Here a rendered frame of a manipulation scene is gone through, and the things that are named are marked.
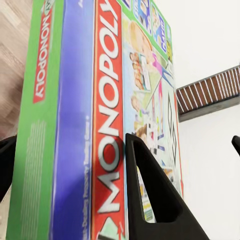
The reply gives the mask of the board game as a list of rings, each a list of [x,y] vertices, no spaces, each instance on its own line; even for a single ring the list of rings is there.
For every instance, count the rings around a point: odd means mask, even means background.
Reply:
[[[5,240],[129,240],[126,133],[185,202],[178,116],[153,0],[33,0]]]

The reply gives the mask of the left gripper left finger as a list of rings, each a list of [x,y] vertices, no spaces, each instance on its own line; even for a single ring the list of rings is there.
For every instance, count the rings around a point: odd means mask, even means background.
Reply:
[[[12,185],[17,135],[0,140],[0,203]]]

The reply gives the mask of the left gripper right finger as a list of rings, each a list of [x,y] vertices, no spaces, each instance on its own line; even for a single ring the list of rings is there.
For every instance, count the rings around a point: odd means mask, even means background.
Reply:
[[[145,142],[125,134],[129,240],[210,240]],[[157,223],[145,220],[139,168]]]

